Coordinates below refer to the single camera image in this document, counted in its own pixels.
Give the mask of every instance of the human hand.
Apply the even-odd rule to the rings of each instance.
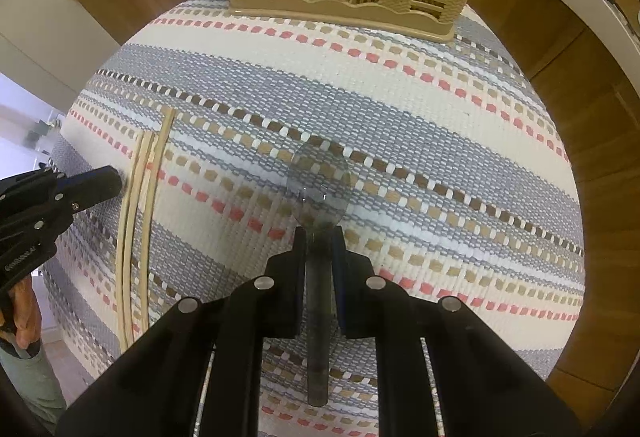
[[[15,340],[22,349],[38,341],[42,331],[42,315],[40,306],[33,292],[31,276],[20,280],[9,291],[12,303],[14,304],[14,322],[17,327]],[[0,311],[0,326],[4,325],[4,316]],[[0,338],[7,339],[6,335],[0,332]]]

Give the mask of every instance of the woven rug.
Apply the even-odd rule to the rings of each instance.
[[[151,322],[183,296],[230,294],[290,248],[287,169],[317,136],[354,176],[348,249],[412,295],[459,296],[546,377],[582,304],[580,209],[556,128],[492,32],[469,9],[449,44],[226,9],[191,0],[136,34],[88,81],[52,154],[69,175],[107,164],[126,174],[140,131],[177,110],[152,220]],[[46,264],[65,341],[94,377],[120,355],[120,206],[78,214]],[[135,337],[141,224],[139,211]],[[372,340],[334,331],[322,409],[305,403],[304,331],[264,348],[262,432],[378,433]]]

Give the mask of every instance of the metal screw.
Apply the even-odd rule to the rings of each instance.
[[[178,303],[178,311],[189,314],[198,308],[198,301],[194,298],[185,298]]]
[[[274,285],[275,282],[271,276],[258,276],[254,280],[254,287],[258,291],[266,291],[267,289],[271,289]]]
[[[386,280],[382,276],[370,276],[367,278],[366,284],[369,289],[379,291],[385,288]]]
[[[462,307],[462,302],[454,296],[446,296],[442,299],[442,308],[449,312],[459,311]]]

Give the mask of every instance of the gray pants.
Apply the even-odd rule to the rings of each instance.
[[[53,433],[66,401],[44,345],[31,359],[19,359],[0,349],[0,365],[29,409]]]

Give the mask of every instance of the wooden stick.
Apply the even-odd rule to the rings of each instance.
[[[142,180],[145,176],[146,162],[149,159],[151,141],[155,134],[152,131],[145,131],[142,134],[142,147],[136,163],[133,175],[133,185],[131,198],[129,201],[129,214],[127,216],[127,229],[124,239],[124,261],[122,263],[122,289],[124,291],[124,327],[127,340],[127,348],[135,342],[133,337],[133,323],[131,317],[131,250],[133,248],[133,234],[136,229],[136,212],[138,211],[138,201],[140,200],[140,190]]]
[[[175,109],[170,108],[164,115],[162,128],[158,135],[156,148],[154,150],[154,161],[151,166],[148,187],[146,189],[145,213],[142,218],[142,241],[140,244],[140,283],[138,284],[138,295],[140,296],[140,310],[142,333],[149,329],[149,248],[151,242],[151,220],[154,214],[154,204],[156,201],[156,190],[158,189],[158,173],[164,157],[164,148],[169,139],[169,133],[175,119]]]
[[[127,175],[127,182],[122,196],[122,205],[120,206],[120,219],[118,221],[118,243],[116,244],[116,306],[118,308],[118,342],[120,343],[120,351],[123,353],[127,350],[127,338],[124,329],[124,291],[122,289],[122,264],[124,259],[124,238],[127,226],[127,215],[129,213],[129,202],[131,197],[131,189],[133,184],[133,175],[136,171],[138,163],[138,154],[142,145],[142,132],[138,134],[136,147],[133,150],[131,158],[131,166]]]

